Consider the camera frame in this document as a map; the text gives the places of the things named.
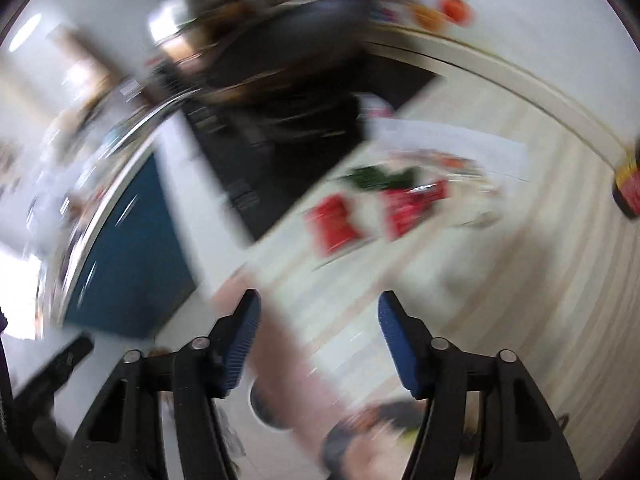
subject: stove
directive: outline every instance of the stove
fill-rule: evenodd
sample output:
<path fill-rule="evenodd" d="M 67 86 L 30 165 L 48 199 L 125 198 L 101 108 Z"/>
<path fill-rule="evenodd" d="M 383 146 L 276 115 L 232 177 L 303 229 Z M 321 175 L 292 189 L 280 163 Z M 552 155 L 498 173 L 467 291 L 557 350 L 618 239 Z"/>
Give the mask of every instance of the stove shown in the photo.
<path fill-rule="evenodd" d="M 364 140 L 353 92 L 378 95 L 398 109 L 434 78 L 362 52 L 267 104 L 221 110 L 187 101 L 182 110 L 230 206 L 258 240 Z"/>

